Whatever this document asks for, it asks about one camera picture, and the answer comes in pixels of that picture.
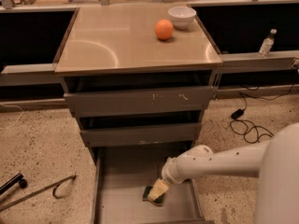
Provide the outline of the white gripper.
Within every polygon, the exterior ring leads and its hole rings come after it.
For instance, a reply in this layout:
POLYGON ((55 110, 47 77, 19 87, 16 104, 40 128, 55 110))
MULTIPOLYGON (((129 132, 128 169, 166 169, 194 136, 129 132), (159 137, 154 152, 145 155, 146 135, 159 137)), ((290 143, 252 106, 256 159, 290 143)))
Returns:
POLYGON ((177 158, 168 158, 162 169, 162 179, 158 179, 153 187, 147 186, 147 199, 153 201, 154 198, 165 194, 169 185, 178 185, 185 180, 186 177, 178 169, 177 158))

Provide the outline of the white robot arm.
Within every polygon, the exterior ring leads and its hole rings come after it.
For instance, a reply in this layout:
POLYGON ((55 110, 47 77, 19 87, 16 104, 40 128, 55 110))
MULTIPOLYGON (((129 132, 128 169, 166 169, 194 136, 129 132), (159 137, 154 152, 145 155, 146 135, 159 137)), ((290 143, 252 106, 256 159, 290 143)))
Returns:
POLYGON ((254 224, 299 224, 299 124, 258 144, 219 153, 197 146, 169 158, 148 199, 155 202, 170 186, 205 175, 256 175, 254 224))

